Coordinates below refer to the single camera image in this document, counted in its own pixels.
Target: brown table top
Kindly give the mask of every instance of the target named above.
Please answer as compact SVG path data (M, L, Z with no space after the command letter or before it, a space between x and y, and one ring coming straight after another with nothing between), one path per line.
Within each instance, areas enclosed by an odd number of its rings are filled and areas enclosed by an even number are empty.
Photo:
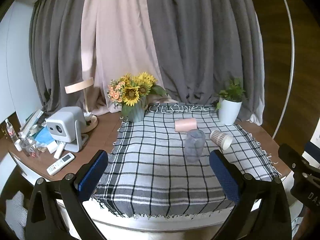
M0 160L9 151L12 155L15 155L23 164L28 168L35 171L42 177L48 180L61 180L68 173L76 173L79 168L88 163L95 153L102 149L107 153L110 153L113 149L113 142L116 141L118 135L118 128L121 126L122 120L120 119L121 113L107 113L98 116L97 127L88 133L89 139L85 143L83 149L74 153L75 159L66 165L61 171L54 176L50 176L47 173L47 168L53 164L56 159L53 158L53 154L48 151L41 153L37 158L31 156L27 157L23 152L17 151L14 144L6 138L0 139ZM272 154L271 161L278 162L274 164L276 169L283 175L287 175L290 169L279 159L278 157L278 144L271 138L271 136L260 126L257 126L249 122L239 122L239 124L249 133L252 133L253 137L261 143L263 150Z

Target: blue face mask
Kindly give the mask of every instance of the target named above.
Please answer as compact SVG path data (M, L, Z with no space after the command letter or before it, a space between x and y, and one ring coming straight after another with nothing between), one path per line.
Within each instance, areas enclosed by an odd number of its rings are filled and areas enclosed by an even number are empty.
M38 135L35 137L35 140L38 143L44 143L49 145L50 143L52 143L54 141L54 139L51 136L51 133L48 130L48 127L44 127L39 133Z

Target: lamp base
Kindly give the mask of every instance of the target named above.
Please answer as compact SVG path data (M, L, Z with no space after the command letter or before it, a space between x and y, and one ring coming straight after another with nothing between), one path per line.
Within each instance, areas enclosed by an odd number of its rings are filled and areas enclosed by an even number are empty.
M90 121L91 123L81 130L82 133L90 132L98 125L98 118L95 115L92 115Z

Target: screw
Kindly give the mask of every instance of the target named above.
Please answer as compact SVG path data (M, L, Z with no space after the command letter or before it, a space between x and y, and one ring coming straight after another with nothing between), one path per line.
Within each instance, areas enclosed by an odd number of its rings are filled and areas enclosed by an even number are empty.
M37 179L37 184L41 184L43 182L43 178Z
M250 173L245 173L244 174L244 178L247 179L247 180L250 180L250 179L253 178L253 176Z
M68 173L65 178L66 178L66 180L71 180L73 178L73 174Z
M278 183L278 184L282 183L282 181L281 181L281 179L279 177L275 177L275 182Z

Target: gray curtain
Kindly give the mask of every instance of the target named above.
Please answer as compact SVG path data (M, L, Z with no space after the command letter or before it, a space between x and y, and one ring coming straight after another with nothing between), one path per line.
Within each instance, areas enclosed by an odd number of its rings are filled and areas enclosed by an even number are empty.
M259 32L252 0L147 0L164 87L172 99L210 104L230 77L246 90L239 118L262 93Z
M84 0L38 0L31 23L31 69L43 110L83 107L83 92L66 94L64 87L82 80L81 17Z

